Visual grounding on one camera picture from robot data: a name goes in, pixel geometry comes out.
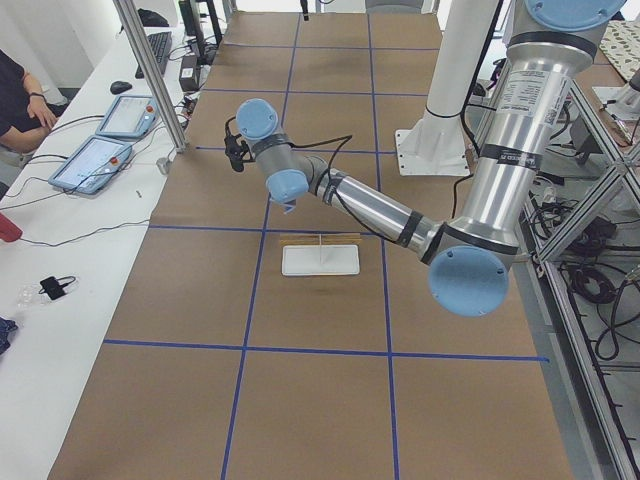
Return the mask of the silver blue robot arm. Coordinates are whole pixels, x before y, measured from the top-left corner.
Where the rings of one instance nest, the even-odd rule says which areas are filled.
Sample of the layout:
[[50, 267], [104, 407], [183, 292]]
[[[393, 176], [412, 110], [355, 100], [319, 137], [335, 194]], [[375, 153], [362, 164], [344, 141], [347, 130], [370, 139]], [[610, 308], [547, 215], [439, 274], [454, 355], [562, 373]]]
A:
[[[507, 44], [509, 70], [460, 215], [436, 222], [308, 155], [284, 132], [273, 106], [242, 103], [235, 115], [242, 152], [257, 163], [273, 202], [305, 194], [350, 215], [383, 239], [414, 251], [435, 300], [467, 317], [504, 301], [519, 251], [515, 225], [540, 169], [575, 76], [589, 68], [618, 1], [519, 1]], [[405, 175], [458, 175], [466, 167], [461, 120], [497, 1], [456, 1], [449, 12], [424, 114], [397, 143]]]

